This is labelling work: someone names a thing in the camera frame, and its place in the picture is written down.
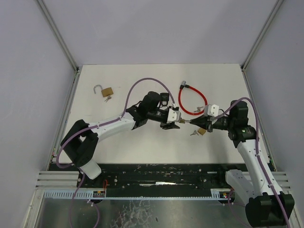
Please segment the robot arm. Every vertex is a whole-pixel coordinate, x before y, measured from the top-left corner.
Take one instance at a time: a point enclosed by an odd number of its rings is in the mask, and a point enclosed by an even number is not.
[[[181,113],[178,107],[169,106],[166,109],[161,109],[160,105],[167,106],[169,94],[149,92],[139,105],[133,105],[126,110],[125,115],[116,116],[101,122],[86,123],[84,120],[78,120],[72,126],[65,138],[61,142],[61,146],[75,133],[92,127],[91,130],[85,131],[79,136],[72,139],[64,148],[66,154],[71,159],[72,163],[79,167],[90,179],[95,179],[101,169],[92,159],[96,145],[102,140],[120,132],[134,130],[153,120],[161,123],[161,128],[164,130],[179,128],[175,122],[181,118]]]
[[[204,115],[192,119],[190,124],[197,125],[208,132],[213,129],[228,131],[228,137],[233,141],[234,146],[241,154],[250,178],[249,182],[239,170],[229,170],[226,172],[226,182],[233,187],[235,193],[241,198],[246,206],[246,217],[252,227],[281,226],[285,225],[285,220],[280,206],[271,190],[265,173],[258,161],[260,157],[267,175],[272,181],[272,185],[279,195],[285,208],[288,218],[294,208],[295,201],[290,194],[284,194],[282,188],[274,179],[264,156],[256,153],[256,130],[248,125],[247,103],[240,101],[229,112],[228,116],[223,116],[217,120],[213,117],[218,115],[217,105],[207,105]]]

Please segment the red cable lock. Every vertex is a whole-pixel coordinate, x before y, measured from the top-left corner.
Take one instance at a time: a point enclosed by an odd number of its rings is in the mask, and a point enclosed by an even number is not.
[[[192,113],[192,112],[187,111],[187,110],[184,108],[184,106],[182,106],[182,104],[181,104],[181,99],[180,99],[180,98],[181,98],[181,91],[182,91],[182,89],[183,89],[184,87],[189,88],[189,89],[192,89],[194,92],[198,93],[198,94],[204,99],[204,101],[205,101],[205,106],[208,104],[207,99],[205,98],[204,94],[202,94],[202,93],[201,93],[199,90],[197,90],[196,88],[193,88],[193,87],[190,86],[190,85],[186,85],[186,82],[183,81],[183,82],[181,83],[180,92],[179,92],[179,104],[180,104],[180,108],[181,108],[185,113],[187,113],[187,114],[189,114],[189,115],[201,115],[201,114],[203,114],[203,113],[204,113],[204,110],[203,110],[203,111],[200,111],[199,113]]]

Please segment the brass padlock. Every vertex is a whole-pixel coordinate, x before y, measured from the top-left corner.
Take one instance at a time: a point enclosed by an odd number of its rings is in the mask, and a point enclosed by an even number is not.
[[[102,93],[103,97],[111,96],[111,95],[113,95],[113,90],[111,87],[109,87],[109,88],[103,89],[101,91],[101,93]]]
[[[101,94],[103,95],[103,97],[109,97],[109,96],[111,96],[111,95],[114,94],[111,87],[106,88],[106,89],[103,89],[103,87],[102,87],[101,85],[95,85],[95,86],[94,86],[93,89],[94,89],[94,93],[95,93],[95,94],[96,94],[96,91],[95,91],[95,88],[96,88],[96,87],[100,87],[100,88],[101,88]]]
[[[205,130],[204,128],[199,128],[199,129],[198,129],[198,133],[199,133],[200,135],[204,135],[204,134],[206,133],[206,131],[207,131],[207,130]]]

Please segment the white tabletop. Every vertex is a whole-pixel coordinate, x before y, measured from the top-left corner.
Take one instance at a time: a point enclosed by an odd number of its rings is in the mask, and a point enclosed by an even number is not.
[[[248,97],[238,64],[86,65],[81,71],[65,134],[79,119],[89,123],[119,115],[130,87],[144,77],[161,80],[173,93],[176,104],[183,80],[200,90],[209,104],[217,104],[224,110],[232,100]],[[99,88],[94,94],[93,87],[97,84],[113,89],[114,95],[107,103]],[[134,88],[128,107],[142,100],[149,91],[166,92],[154,81],[143,81]],[[187,110],[194,111],[204,105],[202,98],[189,89],[183,89],[181,96]],[[248,107],[249,124],[255,127],[252,108]],[[182,118],[195,117],[182,111]],[[198,127],[178,125],[180,129],[162,130],[158,122],[148,121],[138,129],[119,133],[97,145],[94,160],[97,163],[244,163],[226,131],[190,136]],[[261,146],[268,161],[262,140]],[[59,161],[68,163],[70,159],[62,152]]]

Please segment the key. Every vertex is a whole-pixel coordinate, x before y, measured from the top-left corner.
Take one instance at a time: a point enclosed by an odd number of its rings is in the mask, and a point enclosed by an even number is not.
[[[111,96],[108,96],[105,100],[105,102],[108,102],[112,97]]]
[[[191,135],[199,135],[198,132],[195,130]]]
[[[195,113],[199,113],[199,112],[201,111],[201,109],[204,108],[204,107],[205,107],[205,106],[197,107],[197,110],[195,110],[194,112],[195,112]]]

